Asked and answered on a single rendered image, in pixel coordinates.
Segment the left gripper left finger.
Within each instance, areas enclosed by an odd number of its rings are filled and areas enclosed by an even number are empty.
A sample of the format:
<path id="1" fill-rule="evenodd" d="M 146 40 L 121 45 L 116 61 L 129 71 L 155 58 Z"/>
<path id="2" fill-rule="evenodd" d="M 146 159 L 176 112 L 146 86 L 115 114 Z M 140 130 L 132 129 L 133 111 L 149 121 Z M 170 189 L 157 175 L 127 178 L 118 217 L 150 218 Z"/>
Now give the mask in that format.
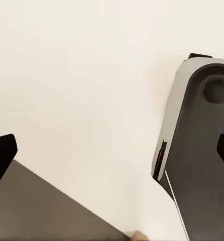
<path id="1" fill-rule="evenodd" d="M 18 152 L 15 136 L 8 134 L 0 137 L 0 180 L 15 159 Z"/>

